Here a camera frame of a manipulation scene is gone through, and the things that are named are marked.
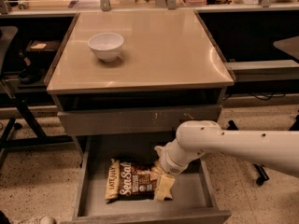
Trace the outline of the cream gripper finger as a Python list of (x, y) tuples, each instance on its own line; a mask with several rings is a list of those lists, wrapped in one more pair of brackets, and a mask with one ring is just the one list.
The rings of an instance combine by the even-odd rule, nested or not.
[(157, 174), (159, 175), (164, 175), (165, 174), (165, 171), (164, 169), (162, 168), (161, 164), (159, 161), (155, 161), (153, 166), (151, 167), (151, 170), (153, 172), (156, 172)]
[(172, 199), (171, 189), (175, 183), (175, 178), (172, 175), (156, 175), (156, 188), (154, 191), (154, 199), (156, 201), (164, 201)]

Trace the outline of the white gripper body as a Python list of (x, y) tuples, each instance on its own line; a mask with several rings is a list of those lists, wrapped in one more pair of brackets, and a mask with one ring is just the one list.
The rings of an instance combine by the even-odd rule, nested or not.
[(154, 148), (158, 155), (161, 168), (170, 175), (180, 175), (192, 161), (205, 155), (205, 151), (195, 143), (187, 143), (177, 139), (168, 142), (165, 146)]

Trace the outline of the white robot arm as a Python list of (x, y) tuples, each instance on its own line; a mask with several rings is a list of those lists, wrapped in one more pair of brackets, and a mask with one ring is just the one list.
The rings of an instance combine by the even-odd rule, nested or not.
[(299, 176), (298, 131), (223, 130), (212, 120), (189, 120), (178, 126), (173, 141), (155, 151), (162, 171), (154, 194), (157, 201), (169, 198), (175, 177), (207, 153), (220, 152)]

